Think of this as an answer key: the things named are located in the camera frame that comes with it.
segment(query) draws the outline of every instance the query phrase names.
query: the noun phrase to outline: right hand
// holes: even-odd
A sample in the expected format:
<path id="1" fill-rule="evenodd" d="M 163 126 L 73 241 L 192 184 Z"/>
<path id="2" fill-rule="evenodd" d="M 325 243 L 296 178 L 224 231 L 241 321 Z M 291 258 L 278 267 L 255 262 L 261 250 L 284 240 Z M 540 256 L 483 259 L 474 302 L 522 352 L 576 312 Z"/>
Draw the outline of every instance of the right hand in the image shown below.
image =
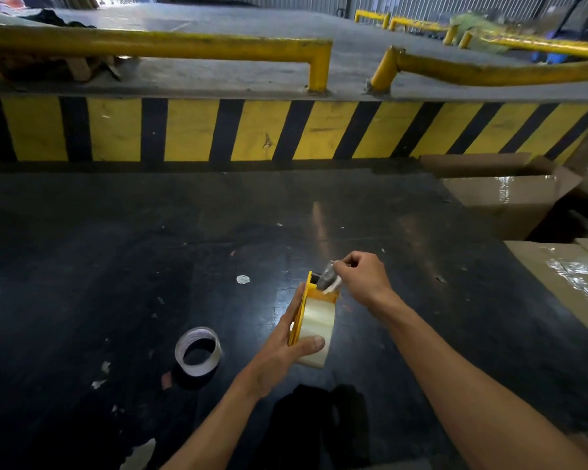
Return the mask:
<path id="1" fill-rule="evenodd" d="M 382 308 L 385 305 L 405 305 L 392 291 L 385 267 L 376 254 L 353 251 L 344 259 L 335 261 L 334 270 L 353 298 L 375 315 L 383 313 Z"/>

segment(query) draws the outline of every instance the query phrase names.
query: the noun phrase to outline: packing tape roll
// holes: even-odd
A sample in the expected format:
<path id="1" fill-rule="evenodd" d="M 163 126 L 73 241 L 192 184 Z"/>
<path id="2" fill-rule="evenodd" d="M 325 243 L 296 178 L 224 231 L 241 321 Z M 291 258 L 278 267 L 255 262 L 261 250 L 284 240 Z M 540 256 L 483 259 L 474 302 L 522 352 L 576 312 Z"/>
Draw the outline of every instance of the packing tape roll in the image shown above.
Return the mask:
<path id="1" fill-rule="evenodd" d="M 214 348 L 213 353 L 207 360 L 199 365 L 188 365 L 185 364 L 183 361 L 183 357 L 185 356 L 185 352 L 188 350 L 190 345 L 199 339 L 210 339 L 213 341 L 216 346 Z M 211 328 L 207 328 L 206 326 L 198 326 L 196 328 L 192 328 L 188 332 L 185 332 L 182 337 L 179 338 L 177 341 L 177 345 L 174 348 L 174 357 L 179 363 L 179 366 L 185 374 L 198 377 L 204 376 L 205 374 L 211 373 L 218 363 L 220 362 L 220 356 L 222 356 L 222 348 L 220 347 L 220 340 L 216 332 L 214 332 Z"/>
<path id="2" fill-rule="evenodd" d="M 334 322 L 335 303 L 307 297 L 305 300 L 303 321 L 300 325 L 300 332 L 298 333 L 298 340 L 305 337 L 315 337 L 320 335 L 325 339 L 325 346 L 313 355 L 299 358 L 297 363 L 312 366 L 314 368 L 324 367 L 327 354 L 329 353 Z"/>

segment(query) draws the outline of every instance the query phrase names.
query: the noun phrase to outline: yellow safety railing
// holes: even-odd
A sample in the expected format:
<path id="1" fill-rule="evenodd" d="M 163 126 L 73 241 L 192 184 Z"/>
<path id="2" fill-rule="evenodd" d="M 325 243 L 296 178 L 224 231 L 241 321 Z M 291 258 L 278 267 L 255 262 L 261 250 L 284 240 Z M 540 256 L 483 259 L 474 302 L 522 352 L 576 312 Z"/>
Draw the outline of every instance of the yellow safety railing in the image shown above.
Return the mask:
<path id="1" fill-rule="evenodd" d="M 479 66 L 407 54 L 390 46 L 368 81 L 368 92 L 387 93 L 397 73 L 405 71 L 463 86 L 526 86 L 588 81 L 588 61 L 531 66 Z"/>
<path id="2" fill-rule="evenodd" d="M 359 23 L 360 18 L 380 19 L 383 21 L 381 24 L 383 29 L 387 29 L 388 25 L 390 24 L 390 13 L 382 14 L 375 13 L 374 11 L 356 10 L 355 23 Z"/>
<path id="3" fill-rule="evenodd" d="M 127 55 L 227 61 L 306 62 L 309 92 L 327 90 L 330 39 L 256 38 L 117 29 L 0 26 L 0 55 Z"/>
<path id="4" fill-rule="evenodd" d="M 434 23 L 431 21 L 420 21 L 410 18 L 404 18 L 402 16 L 395 16 L 390 20 L 389 30 L 394 31 L 396 29 L 396 25 L 403 26 L 403 30 L 407 31 L 408 27 L 423 29 L 427 31 L 446 31 L 445 38 L 442 41 L 442 44 L 445 46 L 451 46 L 453 44 L 453 40 L 457 35 L 457 30 L 459 26 L 456 24 L 450 26 L 444 26 L 440 23 Z"/>
<path id="5" fill-rule="evenodd" d="M 477 37 L 484 42 L 515 47 L 517 49 L 588 57 L 588 42 L 545 39 L 538 38 L 537 36 L 523 36 L 511 33 L 497 33 L 485 29 L 467 30 L 464 33 L 464 36 L 462 36 L 459 47 L 461 49 L 466 49 L 473 37 Z"/>

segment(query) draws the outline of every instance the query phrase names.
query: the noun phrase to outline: black table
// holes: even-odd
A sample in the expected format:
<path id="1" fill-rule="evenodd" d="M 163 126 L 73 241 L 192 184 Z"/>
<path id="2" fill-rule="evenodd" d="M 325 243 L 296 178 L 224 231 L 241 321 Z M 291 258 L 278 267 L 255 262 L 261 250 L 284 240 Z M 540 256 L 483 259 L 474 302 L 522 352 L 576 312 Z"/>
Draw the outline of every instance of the black table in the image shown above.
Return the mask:
<path id="1" fill-rule="evenodd" d="M 117 470 L 152 437 L 149 468 L 162 465 L 307 272 L 353 249 L 377 253 L 395 290 L 467 359 L 562 430 L 588 430 L 587 329 L 416 162 L 349 161 L 0 173 L 0 468 Z M 218 333 L 224 357 L 210 379 L 163 390 L 175 343 L 195 326 Z M 388 333 L 345 292 L 325 368 L 294 366 L 230 466 L 448 452 Z"/>

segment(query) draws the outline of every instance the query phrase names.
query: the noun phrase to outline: concrete floor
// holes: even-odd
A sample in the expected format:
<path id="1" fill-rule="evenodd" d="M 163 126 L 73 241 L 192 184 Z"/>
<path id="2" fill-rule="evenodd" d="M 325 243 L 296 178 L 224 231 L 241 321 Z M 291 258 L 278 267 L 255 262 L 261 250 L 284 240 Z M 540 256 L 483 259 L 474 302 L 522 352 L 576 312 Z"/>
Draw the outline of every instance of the concrete floor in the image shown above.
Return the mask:
<path id="1" fill-rule="evenodd" d="M 366 79 L 373 74 L 391 44 L 408 53 L 474 64 L 518 66 L 512 57 L 460 50 L 439 40 L 381 30 L 325 14 L 250 7 L 136 4 L 83 12 L 57 10 L 64 19 L 102 29 L 163 30 L 200 33 L 248 34 L 334 40 L 329 90 L 333 98 L 360 100 Z M 185 59 L 131 60 L 120 67 L 122 82 L 104 73 L 86 85 L 62 91 L 84 94 L 132 94 L 245 98 L 308 98 L 304 91 L 308 66 L 276 62 L 203 61 Z M 22 86 L 27 91 L 57 91 L 55 83 Z M 455 100 L 577 100 L 588 101 L 588 83 L 525 87 L 466 87 L 450 85 L 415 74 L 399 74 L 392 97 Z"/>

